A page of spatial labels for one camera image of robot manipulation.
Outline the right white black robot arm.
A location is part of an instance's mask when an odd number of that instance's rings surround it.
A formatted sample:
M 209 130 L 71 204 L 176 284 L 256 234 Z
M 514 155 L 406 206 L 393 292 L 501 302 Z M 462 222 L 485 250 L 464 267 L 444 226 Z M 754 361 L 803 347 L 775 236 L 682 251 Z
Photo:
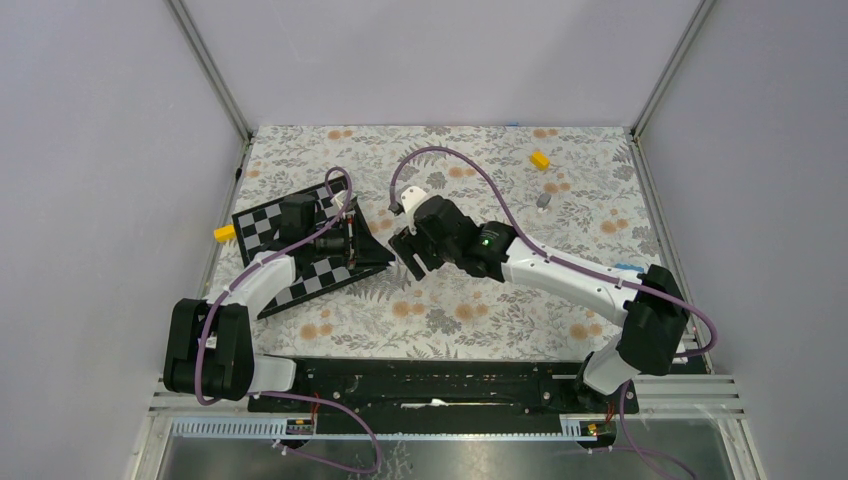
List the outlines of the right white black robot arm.
M 573 386 L 575 402 L 597 412 L 638 375 L 671 370 L 689 320 L 678 305 L 671 273 L 616 269 L 554 250 L 542 254 L 515 227 L 475 223 L 450 200 L 418 187 L 400 196 L 395 212 L 407 225 L 389 244 L 417 280 L 449 263 L 470 277 L 533 287 L 600 314 L 620 333 L 584 361 Z

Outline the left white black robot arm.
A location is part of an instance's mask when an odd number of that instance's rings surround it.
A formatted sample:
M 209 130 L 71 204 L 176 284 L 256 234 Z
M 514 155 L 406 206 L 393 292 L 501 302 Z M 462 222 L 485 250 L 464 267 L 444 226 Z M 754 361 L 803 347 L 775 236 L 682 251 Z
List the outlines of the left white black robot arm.
M 217 294 L 182 299 L 172 311 L 163 384 L 203 404 L 272 391 L 288 411 L 309 401 L 295 361 L 258 355 L 251 324 L 269 304 L 297 305 L 373 275 L 394 255 L 370 233 L 347 193 L 292 194 L 249 213 L 245 270 Z

